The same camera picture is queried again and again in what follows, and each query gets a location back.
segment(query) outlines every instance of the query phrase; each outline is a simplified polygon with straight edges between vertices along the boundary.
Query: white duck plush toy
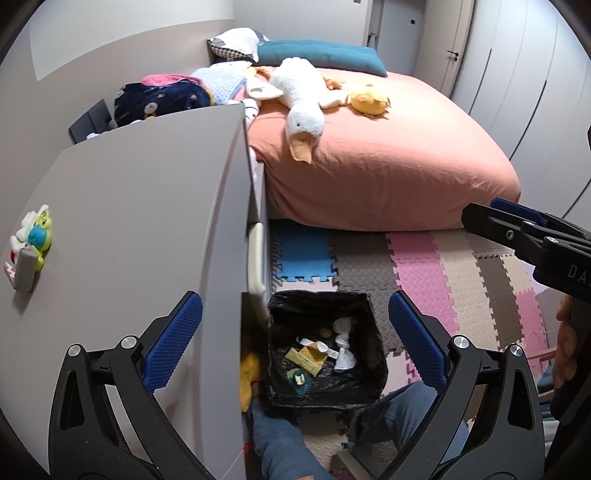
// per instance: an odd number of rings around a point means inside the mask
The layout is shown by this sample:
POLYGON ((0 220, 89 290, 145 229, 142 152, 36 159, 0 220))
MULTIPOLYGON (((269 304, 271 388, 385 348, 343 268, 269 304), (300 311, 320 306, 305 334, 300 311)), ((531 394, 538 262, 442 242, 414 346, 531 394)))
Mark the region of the white duck plush toy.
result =
POLYGON ((323 77, 305 59, 293 57, 283 60, 276 69, 258 67, 257 71, 269 78, 271 88, 262 81, 247 83, 249 95, 255 100, 277 98, 290 109, 285 122, 285 134, 291 155, 297 161, 312 163, 312 150, 324 132, 324 113, 321 109, 342 105, 344 94, 338 90, 338 80, 323 77))

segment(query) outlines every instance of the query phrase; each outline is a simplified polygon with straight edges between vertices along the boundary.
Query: human hand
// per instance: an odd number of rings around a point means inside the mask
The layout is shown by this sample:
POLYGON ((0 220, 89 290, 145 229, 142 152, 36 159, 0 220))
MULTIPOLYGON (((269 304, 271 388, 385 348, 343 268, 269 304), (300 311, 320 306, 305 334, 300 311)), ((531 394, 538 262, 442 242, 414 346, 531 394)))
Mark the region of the human hand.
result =
POLYGON ((577 361, 573 358, 577 349, 577 332, 569 323, 570 302, 570 296, 565 295, 556 312, 556 320, 560 322, 560 327, 558 327, 556 358, 552 367, 554 388, 562 387, 565 382, 574 377, 577 371, 577 361))

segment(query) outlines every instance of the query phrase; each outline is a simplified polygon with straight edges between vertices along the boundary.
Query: peach bedsheet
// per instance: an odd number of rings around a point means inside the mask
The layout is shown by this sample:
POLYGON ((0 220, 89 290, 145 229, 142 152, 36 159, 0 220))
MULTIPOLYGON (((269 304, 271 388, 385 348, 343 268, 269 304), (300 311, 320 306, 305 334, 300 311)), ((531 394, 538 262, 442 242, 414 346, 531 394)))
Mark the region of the peach bedsheet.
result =
POLYGON ((490 136, 448 98, 413 77, 319 69, 344 88, 373 83, 392 106, 367 118, 347 106, 325 111, 312 165, 294 161, 284 135, 287 109, 264 102, 249 143, 267 172, 268 197, 306 225, 357 231, 460 226, 462 208, 494 197, 517 201, 511 163, 490 136))

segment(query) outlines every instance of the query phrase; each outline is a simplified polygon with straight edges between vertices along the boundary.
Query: teal long pillow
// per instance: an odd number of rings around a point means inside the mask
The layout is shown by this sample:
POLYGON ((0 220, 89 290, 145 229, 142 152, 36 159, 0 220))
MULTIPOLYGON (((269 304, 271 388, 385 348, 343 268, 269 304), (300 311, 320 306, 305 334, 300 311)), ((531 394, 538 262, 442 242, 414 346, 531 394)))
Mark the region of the teal long pillow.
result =
POLYGON ((322 40, 267 41, 258 47, 259 65, 278 67, 290 57, 308 60, 314 67, 350 70, 381 77, 388 73, 376 51, 370 47, 356 47, 322 40))

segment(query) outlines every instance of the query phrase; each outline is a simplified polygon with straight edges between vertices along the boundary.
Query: person's leg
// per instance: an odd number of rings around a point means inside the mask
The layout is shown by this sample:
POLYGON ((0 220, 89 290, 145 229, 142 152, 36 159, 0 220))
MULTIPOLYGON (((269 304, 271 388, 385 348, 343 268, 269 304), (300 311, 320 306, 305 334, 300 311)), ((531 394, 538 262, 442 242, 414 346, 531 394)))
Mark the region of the person's leg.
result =
MULTIPOLYGON (((437 393, 423 382, 406 385, 367 408, 361 417, 361 438, 364 443, 393 440, 400 450, 417 430, 435 401, 437 393)), ((462 422, 443 461, 457 457, 468 438, 468 427, 462 422)))
POLYGON ((252 400, 253 443, 268 480, 335 480, 304 443, 301 431, 258 397, 252 400))

